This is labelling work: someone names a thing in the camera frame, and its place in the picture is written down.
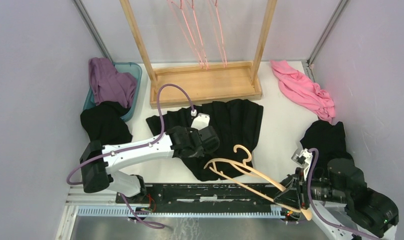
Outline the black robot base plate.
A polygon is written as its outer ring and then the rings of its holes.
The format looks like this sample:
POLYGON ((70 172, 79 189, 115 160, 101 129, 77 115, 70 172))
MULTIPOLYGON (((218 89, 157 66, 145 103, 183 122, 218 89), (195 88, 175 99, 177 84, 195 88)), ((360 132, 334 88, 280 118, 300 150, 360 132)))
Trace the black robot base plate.
MULTIPOLYGON (((249 187, 274 198, 280 192, 269 183, 249 187)), ((116 197, 116 203, 149 205, 155 213, 266 213, 272 203, 236 183, 148 183, 136 196, 116 197)))

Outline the black pleated skirt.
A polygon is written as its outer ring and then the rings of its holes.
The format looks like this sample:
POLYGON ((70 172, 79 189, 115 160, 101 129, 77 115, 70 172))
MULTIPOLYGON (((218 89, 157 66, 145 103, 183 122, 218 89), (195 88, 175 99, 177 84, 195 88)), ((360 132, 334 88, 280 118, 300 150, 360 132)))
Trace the black pleated skirt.
MULTIPOLYGON (((230 159, 242 163, 247 158, 247 153, 238 149, 234 152, 235 145, 242 145, 251 153, 256 148, 259 140, 263 106, 247 99, 235 99, 228 102, 213 101, 203 105, 195 105, 197 113, 210 116, 209 126, 213 126, 220 140, 219 148, 210 155, 199 158, 183 158, 183 164, 192 172, 194 177, 202 182, 225 180, 224 177, 214 173, 204 166, 214 158, 230 159)), ((163 115, 165 130, 174 126, 190 127, 193 122, 191 108, 181 108, 175 111, 167 111, 163 115)), ((158 115, 146 118, 146 123, 156 136, 161 132, 161 122, 158 115)), ((229 163, 216 164, 218 171, 222 171, 231 178, 239 177, 243 173, 236 170, 229 163)))

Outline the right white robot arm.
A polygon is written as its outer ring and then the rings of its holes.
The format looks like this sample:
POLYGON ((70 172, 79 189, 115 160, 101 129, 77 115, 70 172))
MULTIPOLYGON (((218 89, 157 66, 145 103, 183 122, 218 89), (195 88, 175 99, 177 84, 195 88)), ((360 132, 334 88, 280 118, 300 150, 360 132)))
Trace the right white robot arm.
POLYGON ((301 168, 284 180, 285 187, 274 196, 277 204, 306 209, 309 200, 344 204, 351 220, 378 238, 399 222, 396 204, 387 196, 369 188, 354 161, 335 158, 328 162, 327 174, 308 180, 301 168))

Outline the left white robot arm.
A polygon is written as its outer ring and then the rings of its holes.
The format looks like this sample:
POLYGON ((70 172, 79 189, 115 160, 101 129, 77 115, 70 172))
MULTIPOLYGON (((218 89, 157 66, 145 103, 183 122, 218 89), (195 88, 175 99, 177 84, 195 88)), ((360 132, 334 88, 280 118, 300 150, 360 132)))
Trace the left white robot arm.
POLYGON ((220 140, 212 126, 202 129, 175 126, 147 141, 117 145, 89 143, 80 157, 83 191, 111 190, 142 203, 147 197, 144 179, 123 168, 158 159, 198 158, 216 151, 220 140))

